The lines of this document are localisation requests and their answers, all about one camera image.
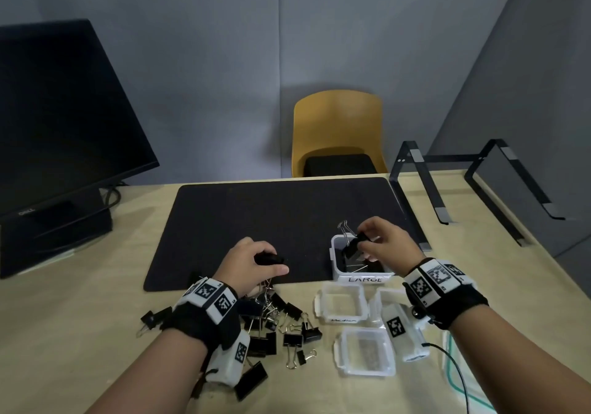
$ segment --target wooden table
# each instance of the wooden table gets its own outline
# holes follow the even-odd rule
[[[519,222],[534,246],[518,246],[460,171],[433,176],[459,224],[437,221],[416,173],[400,177],[432,255],[475,278],[502,316],[591,380],[591,301]],[[135,337],[139,317],[174,303],[180,292],[145,293],[142,283],[178,188],[122,188],[112,233],[73,257],[0,282],[0,412],[83,412],[154,339],[155,332]],[[401,279],[389,285],[400,287]],[[312,313],[320,286],[285,284],[278,291]],[[366,290],[370,297],[375,287]],[[242,403],[231,390],[206,386],[188,412],[431,414],[465,409],[443,378],[439,352],[398,363],[395,377],[342,377],[332,354],[342,326],[320,327],[324,336],[314,344],[318,357],[306,366],[287,370],[280,347],[277,356],[263,359],[270,378]],[[425,337],[441,343],[435,327],[428,327]]]

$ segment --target yellow chair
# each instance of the yellow chair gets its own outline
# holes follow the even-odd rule
[[[294,107],[291,174],[304,176],[308,157],[366,154],[378,173],[382,156],[382,100],[352,90],[330,90],[302,98]]]

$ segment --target forearm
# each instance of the forearm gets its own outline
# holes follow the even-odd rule
[[[591,384],[490,307],[470,308],[457,317],[450,332],[499,413],[591,412]]]
[[[167,329],[87,413],[184,412],[206,356],[207,348],[201,341],[174,328]]]

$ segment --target black desk mat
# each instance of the black desk mat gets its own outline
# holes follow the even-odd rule
[[[332,280],[330,239],[347,220],[408,222],[383,177],[184,185],[179,189],[144,282],[145,291],[187,288],[192,271],[212,276],[241,238],[266,240],[290,273],[274,283]]]

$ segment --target wristband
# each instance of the wristband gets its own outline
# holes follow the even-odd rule
[[[204,277],[192,284],[173,306],[161,329],[176,328],[202,340],[209,351],[229,349],[240,334],[237,294],[230,286]]]
[[[447,330],[452,322],[469,308],[488,305],[474,280],[451,263],[426,259],[404,278],[404,288],[419,314]]]

